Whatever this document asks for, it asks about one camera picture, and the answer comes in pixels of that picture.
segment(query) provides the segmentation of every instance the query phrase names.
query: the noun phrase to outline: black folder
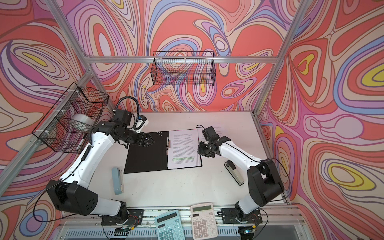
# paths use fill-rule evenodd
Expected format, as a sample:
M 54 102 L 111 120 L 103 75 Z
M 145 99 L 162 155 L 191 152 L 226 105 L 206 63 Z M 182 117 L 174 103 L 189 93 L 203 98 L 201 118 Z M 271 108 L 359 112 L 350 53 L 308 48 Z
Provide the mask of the black folder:
M 154 144 L 148 147 L 129 145 L 124 168 L 125 174 L 168 170 L 167 139 L 169 138 L 169 131 L 149 132 L 149 134 L 153 138 Z

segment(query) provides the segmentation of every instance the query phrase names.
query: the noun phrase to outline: white table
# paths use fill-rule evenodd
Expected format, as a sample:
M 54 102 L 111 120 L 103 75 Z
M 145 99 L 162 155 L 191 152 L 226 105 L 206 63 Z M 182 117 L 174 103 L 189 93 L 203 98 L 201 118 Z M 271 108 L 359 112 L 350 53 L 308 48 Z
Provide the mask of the white table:
M 240 148 L 255 157 L 266 158 L 249 112 L 141 114 L 149 120 L 144 132 L 193 129 L 197 124 L 221 126 L 223 134 Z M 124 201 L 129 207 L 189 206 L 202 202 L 233 205 L 248 192 L 247 173 L 240 171 L 245 183 L 239 186 L 224 167 L 227 159 L 216 155 L 202 157 L 202 167 L 123 174 L 124 192 L 115 195 L 111 170 L 119 167 L 124 171 L 127 153 L 122 145 L 113 144 L 98 165 L 88 189 L 100 197 Z

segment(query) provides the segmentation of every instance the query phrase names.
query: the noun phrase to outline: blue calculator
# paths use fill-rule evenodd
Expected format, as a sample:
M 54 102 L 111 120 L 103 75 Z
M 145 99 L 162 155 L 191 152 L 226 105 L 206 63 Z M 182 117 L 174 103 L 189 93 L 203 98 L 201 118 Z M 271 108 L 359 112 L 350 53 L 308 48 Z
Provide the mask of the blue calculator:
M 159 240 L 185 240 L 178 210 L 169 211 L 155 218 Z

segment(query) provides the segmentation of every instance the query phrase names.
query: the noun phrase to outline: calculator screen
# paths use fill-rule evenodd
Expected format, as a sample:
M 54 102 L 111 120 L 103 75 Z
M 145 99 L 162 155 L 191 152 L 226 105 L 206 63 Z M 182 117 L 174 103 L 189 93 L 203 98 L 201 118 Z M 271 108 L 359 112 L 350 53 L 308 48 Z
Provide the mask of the calculator screen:
M 165 221 L 167 219 L 170 219 L 170 218 L 173 218 L 173 217 L 176 217 L 176 216 L 177 216 L 177 213 L 174 212 L 174 213 L 169 214 L 169 215 L 167 215 L 165 217 L 161 217 L 161 218 L 157 219 L 157 223 L 161 223 L 162 221 Z
M 202 206 L 202 207 L 193 207 L 192 211 L 197 212 L 197 211 L 203 211 L 203 210 L 210 210 L 212 209 L 211 205 L 208 206 Z

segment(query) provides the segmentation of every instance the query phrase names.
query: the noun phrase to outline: black wire basket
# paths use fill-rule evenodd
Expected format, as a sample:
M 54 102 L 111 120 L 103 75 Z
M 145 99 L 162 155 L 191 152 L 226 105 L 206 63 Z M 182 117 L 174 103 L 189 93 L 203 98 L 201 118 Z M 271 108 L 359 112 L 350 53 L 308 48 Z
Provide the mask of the black wire basket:
M 55 110 L 58 113 L 48 126 L 44 130 L 36 130 L 51 111 L 43 117 L 32 134 L 55 152 L 81 153 L 88 143 L 88 133 L 98 123 L 109 97 L 90 87 L 77 87 L 69 94 L 69 100 L 61 109 Z
M 215 85 L 213 51 L 154 51 L 154 85 Z

